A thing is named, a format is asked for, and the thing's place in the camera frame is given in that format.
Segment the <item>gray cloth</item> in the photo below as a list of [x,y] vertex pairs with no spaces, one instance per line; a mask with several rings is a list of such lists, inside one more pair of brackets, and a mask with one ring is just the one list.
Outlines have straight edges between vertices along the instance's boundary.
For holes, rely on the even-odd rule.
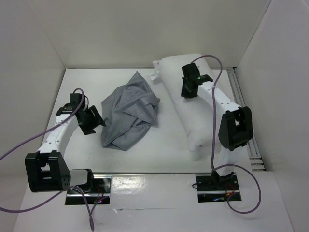
[[156,113],[160,99],[136,72],[131,80],[102,101],[103,147],[127,151],[148,132],[151,125],[158,125]]

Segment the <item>cable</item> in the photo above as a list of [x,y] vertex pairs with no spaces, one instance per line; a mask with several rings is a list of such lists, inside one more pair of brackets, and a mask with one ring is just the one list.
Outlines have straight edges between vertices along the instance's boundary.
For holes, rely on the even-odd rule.
[[99,201],[95,201],[94,206],[91,209],[90,215],[92,215],[93,211],[95,210],[96,206],[102,202],[102,200],[104,200],[105,198],[108,198],[108,196],[102,197]]
[[98,186],[96,186],[96,188],[98,189],[98,196],[97,196],[97,199],[96,199],[96,200],[98,200],[98,197],[100,196],[100,189],[99,189]]
[[245,172],[247,172],[247,173],[254,179],[254,181],[255,181],[255,183],[256,183],[256,186],[257,186],[257,188],[258,188],[258,191],[259,191],[259,200],[258,200],[257,205],[256,205],[253,209],[251,209],[251,210],[249,210],[249,211],[244,211],[244,212],[238,211],[238,210],[234,209],[234,208],[230,205],[229,200],[230,200],[230,198],[231,198],[232,196],[235,195],[235,193],[232,194],[232,195],[230,195],[230,196],[227,198],[227,200],[226,200],[228,206],[229,206],[229,207],[231,208],[231,210],[233,210],[234,212],[239,213],[239,214],[249,214],[249,213],[252,213],[253,211],[255,211],[255,210],[260,206],[261,200],[262,200],[261,188],[260,188],[260,185],[259,185],[257,179],[255,178],[255,176],[254,176],[251,172],[249,172],[247,169],[245,169],[244,167],[241,167],[241,166],[236,165],[236,164],[225,164],[225,165],[221,165],[221,166],[216,167],[216,168],[214,167],[214,164],[213,164],[213,161],[214,161],[214,149],[215,149],[215,144],[216,144],[216,98],[215,98],[214,92],[215,92],[215,89],[216,89],[216,88],[215,88],[215,87],[216,87],[216,84],[217,84],[217,82],[219,81],[219,78],[220,78],[220,76],[221,76],[221,74],[222,74],[222,72],[223,72],[223,65],[222,65],[222,62],[221,62],[217,57],[215,57],[215,56],[213,56],[213,55],[203,55],[203,56],[200,56],[200,57],[194,59],[191,63],[194,63],[194,62],[197,61],[198,59],[201,59],[201,58],[204,58],[204,57],[212,57],[212,58],[214,58],[215,60],[217,60],[217,61],[219,62],[219,64],[220,64],[220,72],[219,72],[218,77],[216,78],[216,80],[215,80],[214,83],[213,83],[213,88],[212,88],[212,92],[211,92],[211,94],[212,94],[212,103],[213,103],[213,127],[212,127],[211,169],[212,169],[213,171],[216,171],[216,170],[218,170],[218,169],[220,169],[220,168],[223,168],[223,167],[237,167],[237,168],[240,168],[240,169],[244,170]]
[[[73,91],[73,93],[75,93],[77,90],[80,90],[82,92],[82,100],[81,102],[79,103],[79,105],[77,106],[77,108],[72,112],[72,114],[70,114],[66,119],[64,119],[62,121],[62,123],[65,123],[67,121],[69,121],[76,113],[77,111],[81,108],[82,104],[83,104],[83,101],[84,101],[84,91],[81,89],[81,88],[77,88]],[[0,157],[0,161],[3,160],[6,156],[8,156],[10,153],[12,153],[13,151],[15,151],[16,149],[18,149],[19,147],[21,147],[22,145],[42,136],[42,135],[45,135],[47,134],[48,132],[51,132],[53,131],[54,129],[58,128],[62,126],[62,124],[57,124],[55,126],[53,126],[52,128],[40,133],[40,134],[37,134],[23,142],[21,142],[20,144],[16,145],[15,147],[11,148],[10,150],[8,150],[7,152],[5,152],[1,157]],[[31,210],[34,210],[34,209],[37,209],[39,207],[41,207],[42,205],[45,205],[46,203],[50,202],[53,198],[55,198],[56,196],[60,195],[62,193],[61,192],[58,192],[57,194],[55,194],[54,196],[52,196],[51,198],[49,198],[48,200],[46,200],[45,202],[37,205],[37,206],[34,206],[34,207],[31,207],[31,208],[28,208],[28,209],[21,209],[21,210],[12,210],[12,209],[5,209],[5,208],[2,208],[0,207],[0,211],[3,211],[3,212],[6,212],[6,213],[24,213],[24,212],[28,212],[28,211],[31,211]]]
[[232,186],[230,183],[228,183],[228,185],[232,188],[233,192],[231,192],[231,193],[229,192],[229,193],[228,193],[228,192],[227,192],[228,189],[227,189],[227,186],[226,186],[226,191],[225,191],[225,193],[226,193],[225,196],[226,196],[226,197],[229,196],[229,195],[233,195],[233,194],[235,193],[235,188],[234,188],[234,186]]
[[87,207],[87,211],[88,211],[88,214],[89,214],[89,224],[90,224],[91,231],[95,231],[95,224],[94,224],[94,222],[93,222],[92,212],[93,212],[94,207],[95,207],[96,205],[94,205],[93,208],[92,208],[92,210],[90,211],[89,204],[88,204],[88,201],[87,201],[87,198],[86,198],[84,192],[83,192],[78,186],[75,186],[74,189],[75,189],[76,191],[78,191],[78,192],[83,196],[83,200],[84,200],[84,202],[85,202],[85,205],[86,205],[86,207]]
[[85,96],[85,98],[87,99],[87,107],[86,107],[86,109],[88,109],[88,107],[89,107],[89,98],[87,96]]

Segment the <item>pillow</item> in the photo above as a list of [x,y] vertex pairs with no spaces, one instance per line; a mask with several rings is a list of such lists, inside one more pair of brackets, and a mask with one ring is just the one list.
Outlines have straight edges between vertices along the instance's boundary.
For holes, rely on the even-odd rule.
[[[201,54],[172,56],[153,62],[155,74],[161,77],[183,123],[187,134],[189,151],[191,152],[212,144],[212,107],[200,97],[185,99],[181,96],[183,85],[182,66],[191,63],[199,56]],[[216,76],[214,76],[204,58],[197,60],[195,64],[201,75],[208,74],[215,80]]]

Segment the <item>white backdrop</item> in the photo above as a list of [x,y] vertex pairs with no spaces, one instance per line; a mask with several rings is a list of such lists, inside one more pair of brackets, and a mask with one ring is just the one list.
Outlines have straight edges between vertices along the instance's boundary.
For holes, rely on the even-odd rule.
[[295,232],[308,231],[309,0],[273,0],[237,75]]
[[[43,131],[64,66],[27,1],[0,4],[0,154]],[[42,139],[0,162],[0,206],[19,209],[26,186],[24,159]],[[13,231],[17,214],[0,212],[0,231]]]
[[[69,68],[202,53],[237,66],[270,0],[29,0]],[[210,66],[218,64],[210,60]]]

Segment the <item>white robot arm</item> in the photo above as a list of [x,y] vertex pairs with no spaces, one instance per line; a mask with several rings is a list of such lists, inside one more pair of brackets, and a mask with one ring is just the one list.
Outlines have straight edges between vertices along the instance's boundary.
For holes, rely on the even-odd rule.
[[[213,107],[213,80],[208,75],[200,75],[194,63],[183,66],[182,70],[184,74],[182,96],[201,97]],[[245,149],[244,146],[253,137],[251,110],[232,102],[220,89],[215,88],[216,117],[221,120],[218,136],[222,145],[216,166],[235,164],[241,150]],[[231,166],[217,170],[219,176],[226,176],[232,172]]]
[[105,126],[95,106],[82,107],[69,120],[65,120],[82,101],[81,94],[72,93],[70,103],[57,112],[55,126],[36,153],[25,158],[29,186],[32,192],[65,191],[72,186],[91,187],[93,173],[90,169],[69,170],[63,155],[73,132],[80,127],[85,135],[95,133],[98,125]]

